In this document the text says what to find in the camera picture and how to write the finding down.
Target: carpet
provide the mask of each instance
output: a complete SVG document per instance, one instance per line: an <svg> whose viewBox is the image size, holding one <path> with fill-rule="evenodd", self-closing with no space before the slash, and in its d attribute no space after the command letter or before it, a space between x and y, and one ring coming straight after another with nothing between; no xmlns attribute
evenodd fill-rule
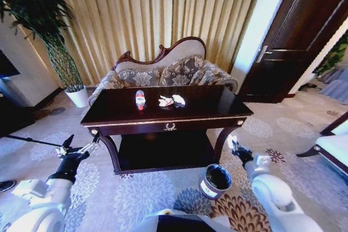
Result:
<svg viewBox="0 0 348 232"><path fill-rule="evenodd" d="M348 231L348 180L320 156L297 158L309 149L319 131L347 111L348 106L320 95L301 91L278 104L248 103L254 112L234 131L241 144L272 157L271 171L285 180L302 209L324 231ZM62 92L42 111L35 124L15 135L62 143L75 134L72 145L91 141L79 123L86 108L76 108ZM221 129L207 131L212 144ZM120 137L113 136L119 146ZM60 163L53 147L0 139L0 180L42 179ZM270 231L263 207L251 190L241 162L224 145L221 164L230 172L233 185L219 200L204 198L198 181L204 168L114 175L105 146L83 161L72 188L72 206L66 231L130 231L149 213L174 208L211 217L225 216L236 231ZM29 211L27 202L0 193L0 231Z"/></svg>

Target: dark wooden table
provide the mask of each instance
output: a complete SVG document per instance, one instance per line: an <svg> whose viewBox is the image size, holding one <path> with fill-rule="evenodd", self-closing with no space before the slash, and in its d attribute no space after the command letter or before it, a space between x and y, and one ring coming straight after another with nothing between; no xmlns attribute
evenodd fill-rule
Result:
<svg viewBox="0 0 348 232"><path fill-rule="evenodd" d="M135 93L143 90L146 105L139 111ZM183 108L161 108L160 95L181 95ZM223 85L144 87L103 90L82 119L92 135L100 133L115 174L219 163L225 139L253 112ZM207 129L224 128L215 147ZM111 135L122 135L117 150Z"/></svg>

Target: crumpled paper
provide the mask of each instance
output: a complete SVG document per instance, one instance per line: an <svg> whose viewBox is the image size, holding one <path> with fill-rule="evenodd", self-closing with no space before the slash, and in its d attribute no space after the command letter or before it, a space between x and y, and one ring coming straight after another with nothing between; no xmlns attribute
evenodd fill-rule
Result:
<svg viewBox="0 0 348 232"><path fill-rule="evenodd" d="M172 98L167 98L165 96L160 96L161 99L158 99L160 107L166 107L174 104L175 107L184 107L185 100L180 95L172 95Z"/></svg>

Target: bottle label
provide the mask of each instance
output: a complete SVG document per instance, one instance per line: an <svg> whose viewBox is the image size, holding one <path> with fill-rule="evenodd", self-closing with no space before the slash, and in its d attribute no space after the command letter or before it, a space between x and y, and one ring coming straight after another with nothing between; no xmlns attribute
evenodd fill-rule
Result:
<svg viewBox="0 0 348 232"><path fill-rule="evenodd" d="M210 190L210 189L207 187L207 185L206 185L206 183L204 182L204 180L202 180L202 182L201 182L201 188L202 188L202 190L203 190L208 196L210 196L210 197L212 197L212 198L214 198L214 197L217 195L216 192Z"/></svg>

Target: water bottle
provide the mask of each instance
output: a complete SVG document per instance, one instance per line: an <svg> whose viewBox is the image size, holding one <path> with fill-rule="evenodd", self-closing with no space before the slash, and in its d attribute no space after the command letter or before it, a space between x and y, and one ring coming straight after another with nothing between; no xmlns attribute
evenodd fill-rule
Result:
<svg viewBox="0 0 348 232"><path fill-rule="evenodd" d="M141 111L144 108L145 105L145 96L144 96L144 92L141 90L138 90L135 94L135 103L138 106L138 109Z"/></svg>

